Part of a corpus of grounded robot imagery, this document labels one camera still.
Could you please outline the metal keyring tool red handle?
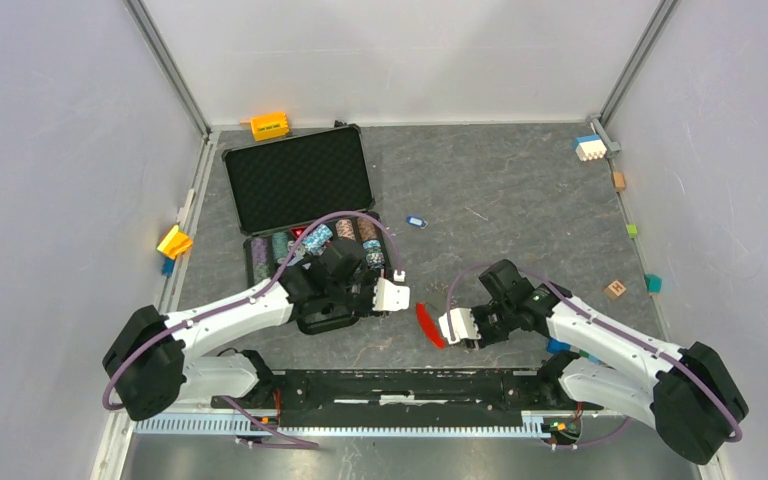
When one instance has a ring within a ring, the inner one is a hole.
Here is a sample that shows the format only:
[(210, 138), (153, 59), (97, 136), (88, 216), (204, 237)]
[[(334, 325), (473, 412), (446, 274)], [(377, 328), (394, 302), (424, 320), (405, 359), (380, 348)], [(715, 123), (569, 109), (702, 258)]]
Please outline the metal keyring tool red handle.
[(418, 324), (429, 342), (440, 350), (447, 345), (438, 321), (443, 314), (445, 300), (446, 287), (440, 283), (429, 284), (424, 290), (418, 291), (414, 298)]

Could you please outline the blue key tag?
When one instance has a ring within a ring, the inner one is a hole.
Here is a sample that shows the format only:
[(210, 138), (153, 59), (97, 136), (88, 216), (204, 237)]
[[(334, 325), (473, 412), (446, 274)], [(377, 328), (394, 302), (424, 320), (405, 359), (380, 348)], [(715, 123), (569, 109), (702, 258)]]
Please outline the blue key tag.
[(413, 227), (420, 228), (420, 229), (424, 229), (428, 226), (428, 222), (425, 219), (418, 216), (408, 216), (406, 218), (406, 223), (408, 225), (411, 225)]

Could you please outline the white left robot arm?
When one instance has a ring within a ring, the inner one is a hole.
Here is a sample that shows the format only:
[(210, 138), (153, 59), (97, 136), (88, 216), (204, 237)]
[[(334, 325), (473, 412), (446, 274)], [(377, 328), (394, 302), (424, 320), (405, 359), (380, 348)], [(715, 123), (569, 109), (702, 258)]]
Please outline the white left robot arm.
[(337, 240), (322, 255), (287, 267), (278, 280), (263, 280), (213, 303), (166, 314), (153, 305), (141, 307), (102, 359), (113, 384), (103, 405), (125, 410), (133, 421), (177, 402), (221, 395), (262, 407), (273, 397), (274, 381), (259, 354), (244, 351), (220, 362), (208, 353), (288, 323), (318, 335), (375, 316), (375, 288), (386, 274), (385, 266), (365, 260), (358, 243)]

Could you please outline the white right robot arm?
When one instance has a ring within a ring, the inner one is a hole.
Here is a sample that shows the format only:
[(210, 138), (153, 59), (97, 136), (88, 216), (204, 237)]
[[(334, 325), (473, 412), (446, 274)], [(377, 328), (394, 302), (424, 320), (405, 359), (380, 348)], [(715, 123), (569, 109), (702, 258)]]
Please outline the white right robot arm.
[(537, 392), (545, 405), (574, 401), (615, 411), (652, 428), (697, 465), (742, 441), (749, 406), (712, 347), (699, 341), (683, 347), (641, 333), (546, 278), (532, 284), (507, 259), (480, 270), (489, 302), (448, 310), (441, 327), (449, 342), (479, 348), (507, 340), (514, 330), (567, 344), (541, 369)]

